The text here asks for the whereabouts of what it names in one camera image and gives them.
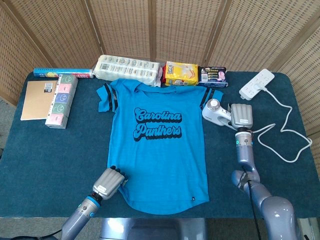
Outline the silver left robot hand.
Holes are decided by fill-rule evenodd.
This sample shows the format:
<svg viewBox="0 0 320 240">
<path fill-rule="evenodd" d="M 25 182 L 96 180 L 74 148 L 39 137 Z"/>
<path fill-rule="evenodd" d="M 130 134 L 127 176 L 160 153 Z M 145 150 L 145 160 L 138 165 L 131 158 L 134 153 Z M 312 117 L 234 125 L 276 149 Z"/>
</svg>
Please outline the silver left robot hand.
<svg viewBox="0 0 320 240">
<path fill-rule="evenodd" d="M 96 180 L 92 190 L 103 200 L 110 199 L 128 181 L 128 176 L 115 165 L 108 167 Z"/>
</svg>

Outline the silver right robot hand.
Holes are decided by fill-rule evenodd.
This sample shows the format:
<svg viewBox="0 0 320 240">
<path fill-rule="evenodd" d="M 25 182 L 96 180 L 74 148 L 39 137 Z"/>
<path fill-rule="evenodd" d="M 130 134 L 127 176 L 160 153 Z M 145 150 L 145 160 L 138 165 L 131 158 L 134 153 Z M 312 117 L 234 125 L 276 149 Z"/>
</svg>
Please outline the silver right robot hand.
<svg viewBox="0 0 320 240">
<path fill-rule="evenodd" d="M 242 103 L 228 104 L 227 109 L 231 114 L 231 120 L 228 120 L 227 126 L 238 130 L 240 128 L 245 128 L 250 130 L 253 126 L 253 112 L 252 106 Z"/>
</svg>

